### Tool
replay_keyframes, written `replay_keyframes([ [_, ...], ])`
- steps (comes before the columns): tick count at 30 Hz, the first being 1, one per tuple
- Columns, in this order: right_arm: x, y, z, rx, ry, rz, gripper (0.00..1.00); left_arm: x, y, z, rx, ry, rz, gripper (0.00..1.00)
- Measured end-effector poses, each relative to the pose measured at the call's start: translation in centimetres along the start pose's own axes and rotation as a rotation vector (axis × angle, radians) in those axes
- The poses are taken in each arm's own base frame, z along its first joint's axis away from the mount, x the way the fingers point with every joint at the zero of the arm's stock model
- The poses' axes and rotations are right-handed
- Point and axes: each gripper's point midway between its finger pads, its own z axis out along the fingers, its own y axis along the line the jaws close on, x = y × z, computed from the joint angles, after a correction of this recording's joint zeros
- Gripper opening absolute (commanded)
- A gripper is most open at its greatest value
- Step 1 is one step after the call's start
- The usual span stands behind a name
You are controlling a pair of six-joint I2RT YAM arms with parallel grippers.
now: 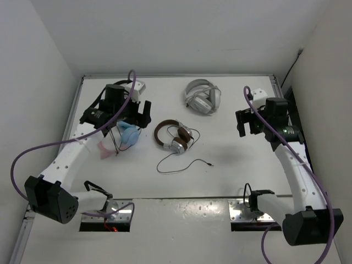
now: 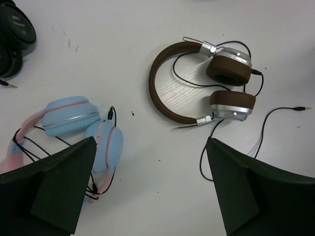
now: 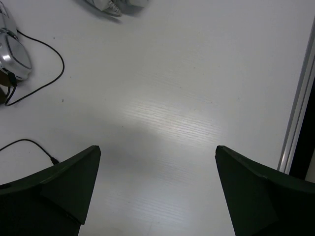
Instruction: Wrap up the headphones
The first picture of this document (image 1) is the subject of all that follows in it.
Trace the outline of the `brown silver headphones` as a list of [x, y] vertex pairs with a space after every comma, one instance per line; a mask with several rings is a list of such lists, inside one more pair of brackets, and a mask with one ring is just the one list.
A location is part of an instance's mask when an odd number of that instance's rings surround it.
[[[167, 127], [167, 126], [176, 126], [178, 128], [177, 130], [178, 135], [174, 136], [173, 140], [169, 144], [164, 143], [158, 137], [158, 132], [163, 127]], [[164, 149], [173, 151], [176, 154], [184, 153], [188, 149], [188, 143], [190, 142], [191, 139], [193, 139], [193, 133], [191, 132], [190, 128], [185, 126], [182, 122], [179, 122], [178, 120], [174, 120], [174, 119], [167, 119], [160, 122], [155, 127], [153, 135], [158, 146], [163, 147]]]

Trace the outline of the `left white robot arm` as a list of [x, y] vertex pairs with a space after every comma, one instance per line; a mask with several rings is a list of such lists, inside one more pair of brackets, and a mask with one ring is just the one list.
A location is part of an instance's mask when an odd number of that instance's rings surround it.
[[95, 147], [119, 128], [123, 132], [115, 152], [135, 145], [140, 130], [151, 123], [151, 102], [146, 101], [139, 113], [139, 96], [145, 90], [142, 81], [122, 80], [108, 84], [84, 111], [73, 137], [66, 141], [58, 156], [38, 177], [30, 176], [25, 191], [30, 208], [61, 224], [70, 222], [77, 213], [107, 218], [113, 195], [87, 180], [85, 191], [72, 192], [73, 181]]

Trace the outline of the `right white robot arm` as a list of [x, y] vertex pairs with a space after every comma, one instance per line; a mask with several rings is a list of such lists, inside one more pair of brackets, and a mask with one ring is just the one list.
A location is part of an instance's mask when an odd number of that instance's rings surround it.
[[331, 244], [344, 216], [341, 209], [332, 207], [312, 173], [302, 133], [297, 126], [289, 125], [288, 101], [270, 97], [261, 106], [252, 100], [247, 103], [248, 109], [235, 113], [239, 135], [245, 136], [246, 123], [251, 134], [264, 133], [284, 169], [294, 202], [290, 209], [272, 190], [252, 190], [250, 211], [270, 215], [291, 246]]

